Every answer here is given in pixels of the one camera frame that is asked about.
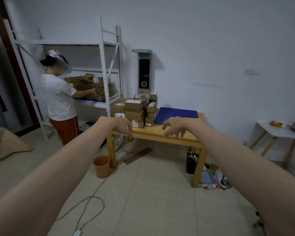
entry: table top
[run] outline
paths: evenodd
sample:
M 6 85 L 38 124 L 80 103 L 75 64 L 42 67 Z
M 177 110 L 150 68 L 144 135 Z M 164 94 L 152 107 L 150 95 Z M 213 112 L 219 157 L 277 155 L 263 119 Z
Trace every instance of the table top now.
M 198 113 L 198 117 L 206 124 L 205 115 L 203 113 Z M 164 130 L 162 130 L 163 125 L 154 125 L 152 127 L 144 126 L 143 128 L 137 128 L 133 127 L 132 132 L 138 133 L 138 134 L 149 134 L 154 136 L 163 136 Z M 186 131 L 186 134 L 184 136 L 184 140 L 191 140 L 191 141 L 197 141 L 197 138 L 190 132 Z
M 278 138 L 292 138 L 295 139 L 295 132 L 290 129 L 283 127 L 274 127 L 269 124 L 269 122 L 257 122 L 260 127 L 266 130 L 271 136 Z

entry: orange pants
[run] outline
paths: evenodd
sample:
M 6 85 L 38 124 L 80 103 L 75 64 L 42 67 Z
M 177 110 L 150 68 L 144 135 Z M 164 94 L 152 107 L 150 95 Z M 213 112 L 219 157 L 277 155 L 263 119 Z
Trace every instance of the orange pants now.
M 63 145 L 68 144 L 79 135 L 78 117 L 56 121 L 49 118 L 50 123 L 55 127 Z

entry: vr headset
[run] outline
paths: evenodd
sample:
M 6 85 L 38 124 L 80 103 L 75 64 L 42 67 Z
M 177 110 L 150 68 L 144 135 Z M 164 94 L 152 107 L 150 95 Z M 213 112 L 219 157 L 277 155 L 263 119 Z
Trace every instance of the vr headset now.
M 48 55 L 51 56 L 51 57 L 54 57 L 54 58 L 59 59 L 65 65 L 68 73 L 71 73 L 72 72 L 72 68 L 68 64 L 67 60 L 60 54 L 59 51 L 57 51 L 57 50 L 50 50 L 50 51 L 48 51 Z

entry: wire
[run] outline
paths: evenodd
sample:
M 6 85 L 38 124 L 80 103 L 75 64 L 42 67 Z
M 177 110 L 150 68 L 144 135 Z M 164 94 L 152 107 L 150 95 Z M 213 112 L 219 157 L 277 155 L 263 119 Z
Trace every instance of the wire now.
M 118 155 L 119 155 L 119 153 L 121 153 L 121 152 L 126 152 L 126 153 L 128 154 L 128 156 L 130 156 L 130 153 L 133 153 L 133 152 L 129 152 L 129 151 L 124 150 L 124 145 L 125 145 L 124 143 L 125 143 L 124 138 L 122 138 L 122 142 L 121 142 L 121 144 L 120 144 L 120 145 L 122 145 L 122 150 L 119 151 L 119 152 L 117 153 L 117 155 L 116 155 L 116 159 L 117 159 L 117 163 L 116 163 L 116 165 L 118 165 Z M 88 203 L 90 202 L 90 200 L 91 200 L 92 198 L 98 198 L 98 199 L 100 199 L 101 202 L 103 203 L 103 208 L 102 208 L 102 210 L 99 211 L 99 213 L 96 214 L 96 215 L 95 215 L 93 218 L 91 218 L 89 221 L 87 221 L 86 223 L 84 223 L 84 224 L 82 225 L 81 228 L 79 228 L 79 230 L 82 231 L 82 229 L 84 228 L 84 226 L 86 226 L 89 222 L 91 222 L 94 218 L 96 218 L 96 217 L 97 217 L 97 216 L 98 216 L 98 215 L 104 210 L 104 208 L 105 208 L 105 202 L 103 201 L 103 199 L 100 198 L 100 197 L 98 197 L 98 196 L 94 196 L 94 195 L 96 194 L 97 190 L 102 186 L 102 184 L 108 179 L 109 176 L 107 176 L 107 178 L 106 178 L 106 179 L 105 179 L 105 180 L 104 180 L 104 181 L 103 181 L 103 182 L 97 187 L 97 189 L 96 189 L 95 192 L 92 194 L 92 196 L 86 197 L 86 198 L 83 199 L 81 202 L 77 203 L 75 206 L 73 206 L 71 209 L 69 209 L 69 210 L 68 210 L 63 216 L 61 216 L 60 218 L 56 219 L 55 221 L 58 221 L 58 220 L 60 220 L 60 219 L 63 219 L 63 218 L 64 218 L 68 213 L 70 213 L 71 210 L 73 210 L 76 206 L 78 206 L 79 204 L 81 204 L 81 203 L 84 202 L 85 200 L 89 199 L 88 202 L 87 202 L 87 204 L 86 204 L 85 207 L 84 207 L 84 210 L 83 210 L 83 212 L 82 212 L 82 214 L 81 214 L 79 220 L 78 220 L 78 223 L 76 224 L 75 231 L 77 231 L 77 230 L 78 230 L 79 223 L 80 223 L 80 220 L 81 220 L 81 218 L 83 217 L 83 214 L 84 214 L 85 210 L 87 209 L 87 205 L 88 205 Z

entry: white t-shirt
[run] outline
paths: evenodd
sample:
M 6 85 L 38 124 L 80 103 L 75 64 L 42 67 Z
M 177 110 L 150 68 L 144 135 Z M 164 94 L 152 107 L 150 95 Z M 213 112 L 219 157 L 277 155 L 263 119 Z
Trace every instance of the white t-shirt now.
M 72 85 L 62 77 L 50 74 L 43 74 L 40 81 L 47 100 L 48 116 L 51 119 L 64 121 L 77 115 L 72 98 L 76 89 Z

